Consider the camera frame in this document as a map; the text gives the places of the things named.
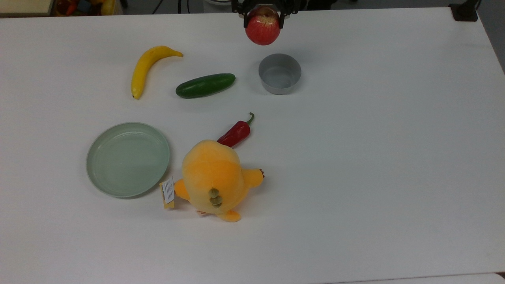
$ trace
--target green cucumber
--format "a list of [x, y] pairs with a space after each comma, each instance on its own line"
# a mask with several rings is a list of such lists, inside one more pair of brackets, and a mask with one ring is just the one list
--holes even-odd
[[201, 98], [220, 92], [235, 82], [235, 75], [220, 73], [208, 75], [180, 84], [175, 93], [185, 99]]

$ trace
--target gray bowl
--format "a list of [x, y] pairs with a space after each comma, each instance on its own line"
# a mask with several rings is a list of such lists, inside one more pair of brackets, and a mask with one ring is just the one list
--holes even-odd
[[281, 53], [268, 55], [259, 67], [263, 87], [273, 94], [288, 93], [301, 77], [301, 67], [295, 58]]

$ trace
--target plate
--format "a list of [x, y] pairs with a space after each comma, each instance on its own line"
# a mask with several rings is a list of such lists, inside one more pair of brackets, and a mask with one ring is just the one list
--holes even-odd
[[89, 149], [86, 171], [93, 185], [118, 198], [134, 197], [157, 185], [170, 160], [167, 139], [143, 123], [116, 125]]

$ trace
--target banana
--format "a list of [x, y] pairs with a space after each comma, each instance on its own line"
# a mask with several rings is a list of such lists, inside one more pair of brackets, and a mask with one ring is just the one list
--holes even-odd
[[140, 99], [142, 92], [144, 91], [145, 78], [151, 66], [158, 60], [170, 57], [178, 56], [182, 57], [182, 53], [175, 51], [167, 46], [160, 45], [155, 46], [152, 49], [146, 51], [138, 60], [137, 66], [133, 71], [133, 77], [131, 78], [131, 94], [135, 99]]

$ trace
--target plush toy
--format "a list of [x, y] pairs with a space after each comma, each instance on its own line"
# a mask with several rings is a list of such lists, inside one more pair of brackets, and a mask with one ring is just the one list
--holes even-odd
[[242, 169], [237, 153], [213, 140], [196, 144], [182, 162], [182, 179], [174, 185], [175, 195], [188, 200], [198, 210], [216, 214], [227, 222], [240, 220], [232, 211], [259, 186], [261, 169]]

